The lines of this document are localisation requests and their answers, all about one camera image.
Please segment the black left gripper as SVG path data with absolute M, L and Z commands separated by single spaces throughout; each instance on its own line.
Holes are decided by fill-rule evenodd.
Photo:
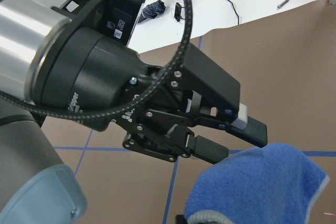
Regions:
M 80 27 L 56 41 L 57 53 L 49 53 L 33 91 L 35 103 L 73 113 L 105 110 L 135 101 L 160 74 L 160 68 L 143 63 L 139 55 L 121 43 L 88 28 Z M 124 146 L 167 161 L 178 157 L 167 139 L 177 125 L 160 122 L 154 111 L 176 111 L 179 91 L 163 85 L 144 104 L 126 109 L 118 116 L 81 120 L 81 124 L 104 131 L 115 121 L 127 131 Z

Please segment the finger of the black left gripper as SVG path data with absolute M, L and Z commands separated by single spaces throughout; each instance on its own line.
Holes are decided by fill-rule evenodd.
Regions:
M 174 125 L 167 132 L 172 151 L 178 156 L 189 158 L 191 155 L 211 164 L 216 164 L 229 156 L 229 149 L 203 136 L 195 136 L 189 128 Z
M 192 44 L 187 45 L 182 60 L 182 88 L 197 92 L 217 109 L 217 115 L 210 117 L 211 123 L 197 119 L 197 125 L 224 130 L 254 146 L 267 145 L 264 123 L 248 117 L 245 126 L 233 125 L 238 119 L 240 83 Z

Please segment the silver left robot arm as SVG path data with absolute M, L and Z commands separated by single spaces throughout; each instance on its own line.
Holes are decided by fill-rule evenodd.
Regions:
M 73 15 L 31 0 L 1 0 L 1 223 L 76 223 L 87 200 L 35 114 L 103 131 L 124 128 L 123 146 L 175 162 L 215 164 L 228 149 L 191 127 L 224 130 L 254 146 L 266 126 L 245 115 L 240 84 L 188 41 L 179 60 L 151 66 L 108 22 L 135 23 L 144 0 L 90 0 Z

